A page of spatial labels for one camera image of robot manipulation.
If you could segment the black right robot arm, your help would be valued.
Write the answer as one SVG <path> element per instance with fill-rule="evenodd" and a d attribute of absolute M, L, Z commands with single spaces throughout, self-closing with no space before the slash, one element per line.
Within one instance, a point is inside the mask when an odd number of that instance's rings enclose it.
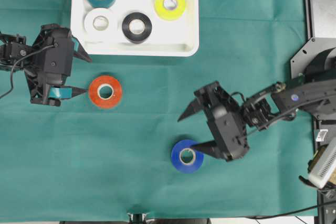
<path fill-rule="evenodd" d="M 249 151 L 247 127 L 262 131 L 279 120 L 291 121 L 297 110 L 312 115 L 335 112 L 335 78 L 300 76 L 287 82 L 277 82 L 243 99 L 239 104 L 218 81 L 194 92 L 179 120 L 203 111 L 213 140 L 192 146 L 192 149 L 224 159 L 240 159 Z"/>

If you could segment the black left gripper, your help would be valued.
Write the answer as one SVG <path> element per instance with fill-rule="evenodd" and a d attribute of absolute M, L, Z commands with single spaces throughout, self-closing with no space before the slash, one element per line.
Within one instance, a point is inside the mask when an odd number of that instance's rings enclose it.
<path fill-rule="evenodd" d="M 65 86 L 71 75 L 73 58 L 92 62 L 71 30 L 58 24 L 42 25 L 33 43 L 33 49 L 45 49 L 30 57 L 25 77 L 33 104 L 60 106 L 60 100 L 68 100 L 87 92 L 87 89 Z"/>

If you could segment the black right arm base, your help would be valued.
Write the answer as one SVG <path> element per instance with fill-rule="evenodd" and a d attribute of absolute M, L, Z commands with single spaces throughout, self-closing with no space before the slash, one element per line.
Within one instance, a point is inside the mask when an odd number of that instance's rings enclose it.
<path fill-rule="evenodd" d="M 335 122 L 335 0 L 305 0 L 308 40 L 291 58 L 287 109 Z"/>

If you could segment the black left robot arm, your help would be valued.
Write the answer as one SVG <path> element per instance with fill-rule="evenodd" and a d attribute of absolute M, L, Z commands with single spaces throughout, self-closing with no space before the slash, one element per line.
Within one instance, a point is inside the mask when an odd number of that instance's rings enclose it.
<path fill-rule="evenodd" d="M 87 92 L 66 85 L 74 58 L 92 61 L 71 29 L 42 25 L 31 46 L 20 35 L 1 34 L 1 42 L 1 70 L 24 72 L 32 104 L 60 106 L 62 100 Z"/>

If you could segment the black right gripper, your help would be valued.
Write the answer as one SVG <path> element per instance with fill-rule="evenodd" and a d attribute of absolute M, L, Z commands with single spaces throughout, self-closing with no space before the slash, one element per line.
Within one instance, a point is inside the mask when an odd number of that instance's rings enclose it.
<path fill-rule="evenodd" d="M 212 141 L 194 144 L 190 148 L 227 162 L 242 158 L 249 150 L 246 123 L 239 114 L 239 104 L 215 81 L 194 92 L 192 100 L 178 122 L 204 111 Z"/>

